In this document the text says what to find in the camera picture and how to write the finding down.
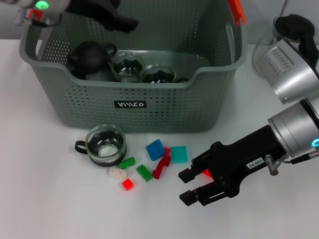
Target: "white table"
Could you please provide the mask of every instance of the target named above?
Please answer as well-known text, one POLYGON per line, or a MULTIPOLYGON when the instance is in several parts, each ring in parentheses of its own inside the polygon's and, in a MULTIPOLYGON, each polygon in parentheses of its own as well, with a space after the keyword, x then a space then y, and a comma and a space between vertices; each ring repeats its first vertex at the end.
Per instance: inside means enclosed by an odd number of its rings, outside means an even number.
MULTIPOLYGON (((184 184, 178 173, 190 163, 172 164, 148 183, 131 168, 135 187, 126 192, 105 168, 75 152, 74 142, 87 130, 60 122, 18 45, 0 41, 1 239, 318 238, 318 160, 281 166, 276 177, 264 168, 242 182, 237 197, 206 207, 187 207, 178 197, 210 181, 199 175, 184 184)), ((254 73, 253 47, 212 130, 128 134, 127 157, 153 170, 158 162, 144 148, 159 138, 168 146, 186 145, 192 159, 215 141, 229 144, 252 133, 287 107, 254 73)))

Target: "red toy block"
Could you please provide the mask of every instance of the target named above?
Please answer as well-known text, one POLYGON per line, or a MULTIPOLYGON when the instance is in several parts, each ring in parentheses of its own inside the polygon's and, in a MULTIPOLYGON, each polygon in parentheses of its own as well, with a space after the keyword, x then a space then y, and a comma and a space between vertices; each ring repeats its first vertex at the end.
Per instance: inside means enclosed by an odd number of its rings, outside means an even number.
POLYGON ((122 183, 123 187, 125 188, 126 191, 129 191, 131 188, 134 187, 134 184, 132 183, 132 181, 130 179, 125 180, 122 183))
POLYGON ((158 163, 157 167, 155 170, 153 170, 153 177, 155 179, 159 179, 160 178, 160 174, 161 174, 161 171, 163 170, 164 166, 165 167, 168 167, 169 166, 169 163, 170 163, 170 157, 165 155, 161 160, 160 162, 158 163))
POLYGON ((169 156, 170 148, 164 147, 164 150, 165 150, 165 155, 169 156))
POLYGON ((212 176, 210 175, 208 169, 206 169, 206 170, 203 172, 203 174, 205 174, 205 175, 207 175, 208 177, 211 177, 211 178, 212 178, 212 176))

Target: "glass cup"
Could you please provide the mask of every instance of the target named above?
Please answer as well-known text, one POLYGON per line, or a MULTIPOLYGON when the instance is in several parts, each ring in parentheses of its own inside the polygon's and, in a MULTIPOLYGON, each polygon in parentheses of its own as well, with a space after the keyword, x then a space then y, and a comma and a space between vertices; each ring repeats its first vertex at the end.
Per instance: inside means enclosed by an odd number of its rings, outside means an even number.
POLYGON ((123 53, 112 61, 112 74, 117 82, 133 83, 139 81, 144 61, 134 53, 123 53))
POLYGON ((92 162, 99 166, 111 167, 119 164, 126 154, 125 134, 116 125, 102 124, 92 129, 85 141, 77 141, 75 150, 88 154, 92 162))
POLYGON ((176 81, 176 71, 164 64, 146 67, 140 74, 143 83, 173 83, 176 81))

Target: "metal cylinder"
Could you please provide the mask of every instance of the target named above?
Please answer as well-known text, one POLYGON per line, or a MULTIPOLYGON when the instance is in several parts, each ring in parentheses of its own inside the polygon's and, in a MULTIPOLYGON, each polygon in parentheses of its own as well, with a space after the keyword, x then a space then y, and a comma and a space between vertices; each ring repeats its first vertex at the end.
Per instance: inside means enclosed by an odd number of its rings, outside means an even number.
POLYGON ((292 158, 312 149, 313 140, 319 138, 318 127, 300 102, 271 117, 268 122, 292 158))

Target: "black cup handle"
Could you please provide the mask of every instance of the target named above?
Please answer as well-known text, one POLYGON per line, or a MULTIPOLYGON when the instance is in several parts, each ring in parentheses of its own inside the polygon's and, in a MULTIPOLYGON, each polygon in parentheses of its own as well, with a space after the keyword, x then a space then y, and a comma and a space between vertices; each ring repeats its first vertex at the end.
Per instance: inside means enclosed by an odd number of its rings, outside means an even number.
POLYGON ((118 52, 118 49, 117 49, 116 45, 114 45, 113 43, 110 43, 110 42, 103 44, 102 47, 105 50, 105 53, 106 53, 107 58, 108 58, 109 61, 118 52))
POLYGON ((86 151, 86 149, 80 148, 79 146, 85 147, 85 142, 84 142, 84 141, 76 141, 74 148, 75 148, 75 150, 78 151, 79 153, 88 154, 88 152, 86 151))

